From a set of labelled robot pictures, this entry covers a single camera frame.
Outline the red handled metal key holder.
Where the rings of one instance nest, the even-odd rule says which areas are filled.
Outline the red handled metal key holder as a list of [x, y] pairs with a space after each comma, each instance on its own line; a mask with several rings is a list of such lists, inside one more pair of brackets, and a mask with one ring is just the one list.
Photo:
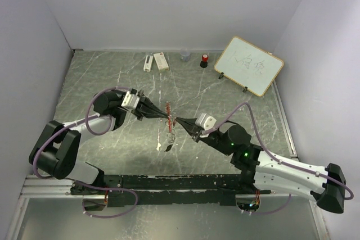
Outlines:
[[167, 101], [165, 104], [166, 113], [168, 117], [168, 139], [169, 143], [174, 143], [175, 141], [175, 135], [173, 133], [173, 123], [172, 123], [172, 116], [171, 116], [171, 110], [170, 110], [170, 102]]

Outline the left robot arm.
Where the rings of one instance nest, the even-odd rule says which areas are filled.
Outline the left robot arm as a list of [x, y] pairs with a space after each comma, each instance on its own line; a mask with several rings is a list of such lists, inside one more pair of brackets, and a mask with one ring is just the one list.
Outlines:
[[70, 179], [84, 184], [91, 194], [104, 190], [104, 171], [78, 160], [85, 141], [120, 128], [127, 113], [137, 120], [166, 119], [143, 92], [127, 87], [111, 87], [94, 95], [85, 117], [67, 123], [52, 120], [46, 124], [29, 155], [33, 173], [41, 179]]

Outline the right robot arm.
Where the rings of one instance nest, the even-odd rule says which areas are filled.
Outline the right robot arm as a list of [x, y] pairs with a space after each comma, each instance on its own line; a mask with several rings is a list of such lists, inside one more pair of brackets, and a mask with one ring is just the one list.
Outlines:
[[318, 207], [331, 213], [344, 212], [346, 180], [339, 165], [309, 165], [266, 152], [253, 144], [251, 135], [235, 122], [231, 122], [225, 132], [219, 129], [210, 131], [216, 122], [211, 116], [205, 120], [177, 117], [175, 122], [195, 142], [203, 142], [231, 157], [230, 163], [241, 171], [238, 186], [242, 192], [279, 191], [314, 201]]

